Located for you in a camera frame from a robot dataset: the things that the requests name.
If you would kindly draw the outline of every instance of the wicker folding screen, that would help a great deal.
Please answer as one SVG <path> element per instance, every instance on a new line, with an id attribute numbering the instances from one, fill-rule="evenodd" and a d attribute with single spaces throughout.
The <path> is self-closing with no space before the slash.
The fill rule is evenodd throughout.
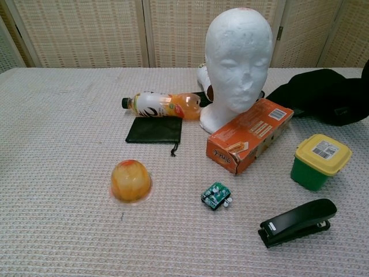
<path id="1" fill-rule="evenodd" d="M 19 54 L 21 55 L 22 60 L 24 61 L 25 65 L 27 67 L 34 66 L 32 62 L 32 58 L 27 50 L 27 47 L 24 41 L 22 40 L 22 37 L 17 31 L 17 27 L 13 21 L 12 15 L 6 6 L 5 1 L 2 1 L 2 0 L 0 0 L 0 16 L 2 20 L 4 21 L 4 24 L 10 36 L 12 37 L 12 40 L 14 41 L 14 44 L 16 45 L 17 50 Z"/>
<path id="2" fill-rule="evenodd" d="M 271 66 L 316 67 L 340 5 L 341 0 L 287 1 Z"/>
<path id="3" fill-rule="evenodd" d="M 369 1 L 345 0 L 318 66 L 360 67 L 369 59 Z"/>
<path id="4" fill-rule="evenodd" d="M 259 11 L 273 25 L 278 8 L 277 0 L 150 0 L 145 7 L 145 18 L 150 14 L 152 42 L 148 41 L 149 55 L 154 55 L 150 66 L 197 67 L 205 59 L 205 36 L 212 20 L 221 12 L 247 7 Z"/>
<path id="5" fill-rule="evenodd" d="M 0 73 L 25 64 L 0 17 Z"/>
<path id="6" fill-rule="evenodd" d="M 39 66 L 148 66 L 141 1 L 6 2 Z"/>

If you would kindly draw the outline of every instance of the green circuit board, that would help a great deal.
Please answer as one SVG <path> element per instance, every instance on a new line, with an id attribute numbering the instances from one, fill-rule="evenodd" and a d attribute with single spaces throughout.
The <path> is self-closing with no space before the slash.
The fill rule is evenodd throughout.
<path id="1" fill-rule="evenodd" d="M 211 209 L 217 209 L 230 195 L 231 191 L 226 186 L 215 182 L 201 194 L 201 201 L 210 206 Z"/>

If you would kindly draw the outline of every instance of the yellow lid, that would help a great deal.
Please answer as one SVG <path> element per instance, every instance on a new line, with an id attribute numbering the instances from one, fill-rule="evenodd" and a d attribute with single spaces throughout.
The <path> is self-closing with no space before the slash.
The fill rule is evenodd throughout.
<path id="1" fill-rule="evenodd" d="M 334 176 L 349 161 L 352 151 L 323 134 L 315 134 L 298 146 L 295 156 L 327 176 Z"/>

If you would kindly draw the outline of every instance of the orange cardboard box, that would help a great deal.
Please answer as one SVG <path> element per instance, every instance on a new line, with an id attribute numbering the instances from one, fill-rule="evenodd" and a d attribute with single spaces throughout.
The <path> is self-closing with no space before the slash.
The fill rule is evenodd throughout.
<path id="1" fill-rule="evenodd" d="M 291 109 L 262 98 L 209 136 L 206 155 L 240 174 L 286 129 L 292 116 Z"/>

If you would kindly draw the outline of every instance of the black bag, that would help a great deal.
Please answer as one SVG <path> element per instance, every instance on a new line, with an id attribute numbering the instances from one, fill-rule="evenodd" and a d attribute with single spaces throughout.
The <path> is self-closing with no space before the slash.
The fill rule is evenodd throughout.
<path id="1" fill-rule="evenodd" d="M 361 78 L 345 78 L 331 69 L 293 76 L 267 99 L 294 110 L 294 117 L 312 116 L 343 126 L 369 115 L 369 61 Z"/>

